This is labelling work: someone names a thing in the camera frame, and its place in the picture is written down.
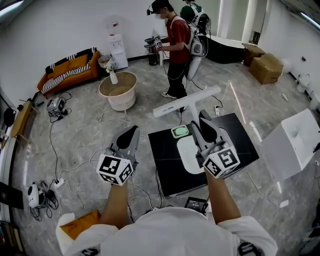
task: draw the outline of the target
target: green shirt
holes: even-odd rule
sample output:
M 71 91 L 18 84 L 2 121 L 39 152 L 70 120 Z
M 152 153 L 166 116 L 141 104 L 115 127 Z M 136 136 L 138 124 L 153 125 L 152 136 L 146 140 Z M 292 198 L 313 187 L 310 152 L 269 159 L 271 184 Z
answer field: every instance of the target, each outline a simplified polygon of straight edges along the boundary
M 202 11 L 202 7 L 197 5 L 196 3 L 191 3 L 191 5 L 194 5 L 199 13 Z M 181 9 L 180 17 L 185 21 L 191 23 L 195 16 L 196 14 L 194 10 L 192 10 L 190 5 L 186 5 Z

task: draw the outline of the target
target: black pants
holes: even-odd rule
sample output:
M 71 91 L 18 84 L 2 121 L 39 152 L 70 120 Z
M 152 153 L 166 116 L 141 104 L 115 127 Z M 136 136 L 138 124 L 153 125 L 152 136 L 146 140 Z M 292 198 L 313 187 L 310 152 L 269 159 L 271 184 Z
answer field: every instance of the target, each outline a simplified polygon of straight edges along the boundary
M 185 87 L 182 83 L 187 67 L 188 65 L 186 63 L 176 64 L 170 62 L 168 70 L 170 88 L 167 91 L 169 95 L 177 97 L 178 99 L 187 96 Z

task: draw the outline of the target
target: white vase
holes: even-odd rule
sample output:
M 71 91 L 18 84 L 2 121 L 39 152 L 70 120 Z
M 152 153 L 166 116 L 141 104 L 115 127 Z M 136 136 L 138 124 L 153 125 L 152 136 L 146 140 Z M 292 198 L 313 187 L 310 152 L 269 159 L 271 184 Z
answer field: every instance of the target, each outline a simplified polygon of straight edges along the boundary
M 110 79 L 112 84 L 116 85 L 118 83 L 118 78 L 114 71 L 110 72 Z

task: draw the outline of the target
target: basket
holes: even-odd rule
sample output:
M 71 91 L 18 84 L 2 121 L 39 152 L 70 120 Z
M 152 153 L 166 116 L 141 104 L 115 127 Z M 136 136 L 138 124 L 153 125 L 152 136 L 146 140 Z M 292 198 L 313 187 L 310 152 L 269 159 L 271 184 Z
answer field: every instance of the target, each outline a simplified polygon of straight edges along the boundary
M 99 66 L 103 69 L 107 68 L 108 61 L 111 59 L 111 55 L 104 55 L 98 59 Z

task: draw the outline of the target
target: person wearing green shirt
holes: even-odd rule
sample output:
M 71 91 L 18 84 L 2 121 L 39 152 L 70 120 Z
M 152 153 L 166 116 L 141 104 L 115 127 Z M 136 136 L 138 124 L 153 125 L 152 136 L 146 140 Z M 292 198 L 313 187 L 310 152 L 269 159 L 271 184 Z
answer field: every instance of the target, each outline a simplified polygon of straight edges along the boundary
M 200 5 L 196 4 L 195 1 L 188 1 L 184 0 L 187 4 L 181 9 L 180 17 L 183 18 L 185 21 L 191 23 L 194 17 L 196 16 L 195 11 L 193 10 L 193 7 L 199 12 L 203 12 L 203 9 Z

